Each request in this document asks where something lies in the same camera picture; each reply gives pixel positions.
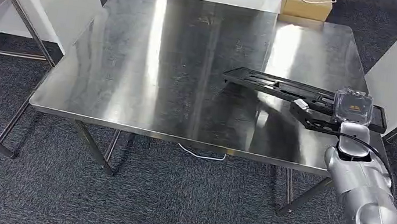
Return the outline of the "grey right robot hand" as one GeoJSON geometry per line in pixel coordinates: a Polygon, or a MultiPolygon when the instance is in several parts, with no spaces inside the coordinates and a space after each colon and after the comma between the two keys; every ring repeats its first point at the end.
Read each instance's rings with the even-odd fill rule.
{"type": "Polygon", "coordinates": [[[332,118],[337,123],[355,122],[369,126],[373,109],[373,98],[361,91],[349,88],[337,90],[334,95],[332,118]]]}

